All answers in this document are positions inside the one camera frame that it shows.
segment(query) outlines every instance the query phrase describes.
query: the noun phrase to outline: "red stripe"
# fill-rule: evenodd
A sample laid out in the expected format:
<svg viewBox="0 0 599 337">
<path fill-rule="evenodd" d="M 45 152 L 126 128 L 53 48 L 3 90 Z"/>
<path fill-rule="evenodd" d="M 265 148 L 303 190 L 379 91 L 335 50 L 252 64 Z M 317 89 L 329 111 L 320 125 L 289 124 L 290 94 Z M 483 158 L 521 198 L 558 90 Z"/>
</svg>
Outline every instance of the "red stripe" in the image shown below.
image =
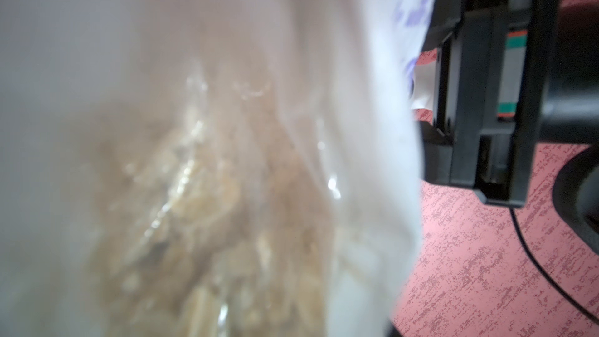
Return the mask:
<svg viewBox="0 0 599 337">
<path fill-rule="evenodd" d="M 528 34 L 528 30 L 519 30 L 518 32 L 508 33 L 507 37 L 508 38 L 519 37 L 519 36 L 525 36 L 526 34 Z"/>
</svg>

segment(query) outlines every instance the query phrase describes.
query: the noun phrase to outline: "clear plastic bag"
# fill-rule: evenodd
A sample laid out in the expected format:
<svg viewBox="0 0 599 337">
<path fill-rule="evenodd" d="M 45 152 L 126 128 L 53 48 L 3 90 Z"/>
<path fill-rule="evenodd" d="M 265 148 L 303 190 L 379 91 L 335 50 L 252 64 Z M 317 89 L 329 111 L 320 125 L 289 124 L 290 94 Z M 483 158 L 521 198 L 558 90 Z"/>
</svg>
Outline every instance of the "clear plastic bag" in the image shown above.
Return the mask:
<svg viewBox="0 0 599 337">
<path fill-rule="evenodd" d="M 68 154 L 50 173 L 70 206 L 47 202 L 69 224 L 38 236 L 55 276 L 4 276 L 4 294 L 18 284 L 31 295 L 4 301 L 7 331 L 382 335 L 419 247 L 407 75 L 432 1 L 72 1 L 42 6 L 56 17 L 24 10 L 65 40 L 40 43 L 39 57 L 60 50 L 64 62 L 49 61 L 59 98 L 42 101 L 30 134 L 59 123 L 41 148 L 58 149 L 45 161 Z M 16 95 L 20 71 L 6 73 Z M 24 211 L 21 196 L 6 197 Z M 27 252 L 36 213 L 19 215 L 11 224 L 25 233 L 4 243 Z M 30 302 L 39 310 L 24 311 Z M 40 333 L 30 321 L 52 304 L 60 311 Z"/>
</svg>

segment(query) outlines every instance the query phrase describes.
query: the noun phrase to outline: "pink floor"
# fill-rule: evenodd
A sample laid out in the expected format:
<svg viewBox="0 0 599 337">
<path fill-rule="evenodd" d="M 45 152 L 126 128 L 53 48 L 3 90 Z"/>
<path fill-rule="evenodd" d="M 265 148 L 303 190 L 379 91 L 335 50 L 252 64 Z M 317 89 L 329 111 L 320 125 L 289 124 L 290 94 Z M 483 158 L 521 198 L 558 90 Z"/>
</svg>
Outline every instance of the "pink floor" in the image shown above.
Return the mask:
<svg viewBox="0 0 599 337">
<path fill-rule="evenodd" d="M 419 115 L 425 120 L 430 111 Z M 561 221 L 550 195 L 561 166 L 583 148 L 539 144 L 528 203 L 517 213 L 539 262 L 598 315 L 599 256 Z M 471 191 L 423 183 L 422 223 L 421 258 L 394 317 L 405 337 L 599 336 L 529 262 L 507 209 L 483 206 Z"/>
</svg>

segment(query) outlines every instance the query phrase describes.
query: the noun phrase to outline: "black cable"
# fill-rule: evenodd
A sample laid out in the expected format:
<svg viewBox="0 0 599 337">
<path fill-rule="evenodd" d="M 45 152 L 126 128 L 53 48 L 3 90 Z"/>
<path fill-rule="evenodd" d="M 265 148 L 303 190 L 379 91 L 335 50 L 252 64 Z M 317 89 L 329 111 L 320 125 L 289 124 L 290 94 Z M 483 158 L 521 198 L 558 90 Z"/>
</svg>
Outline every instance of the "black cable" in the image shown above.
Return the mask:
<svg viewBox="0 0 599 337">
<path fill-rule="evenodd" d="M 522 248 L 524 249 L 524 252 L 526 252 L 526 255 L 528 256 L 528 258 L 530 259 L 530 261 L 534 264 L 534 266 L 538 269 L 538 271 L 541 272 L 541 274 L 543 275 L 543 277 L 545 277 L 545 280 L 547 280 L 551 284 L 551 286 L 553 288 L 555 288 L 558 291 L 558 293 L 561 294 L 565 298 L 565 300 L 567 300 L 571 305 L 573 305 L 574 307 L 576 307 L 576 309 L 578 311 L 580 311 L 581 314 L 583 314 L 584 316 L 588 317 L 589 320 L 591 320 L 596 325 L 599 325 L 599 318 L 597 318 L 595 315 L 593 315 L 592 313 L 590 313 L 580 303 L 576 302 L 568 293 L 566 293 L 564 291 L 564 289 L 562 289 L 557 284 L 557 282 L 555 282 L 551 278 L 551 276 L 549 276 L 549 274 L 547 272 L 545 272 L 545 270 L 543 269 L 543 267 L 540 264 L 538 264 L 537 260 L 533 256 L 533 253 L 530 252 L 530 249 L 528 248 L 528 245 L 526 244 L 526 241 L 524 241 L 524 237 L 522 236 L 522 231 L 520 230 L 520 225 L 518 224 L 518 219 L 516 219 L 516 213 L 514 212 L 513 208 L 510 208 L 510 214 L 512 215 L 512 221 L 514 222 L 514 228 L 516 229 L 516 234 L 518 235 L 518 239 L 520 240 L 520 244 L 522 245 Z"/>
</svg>

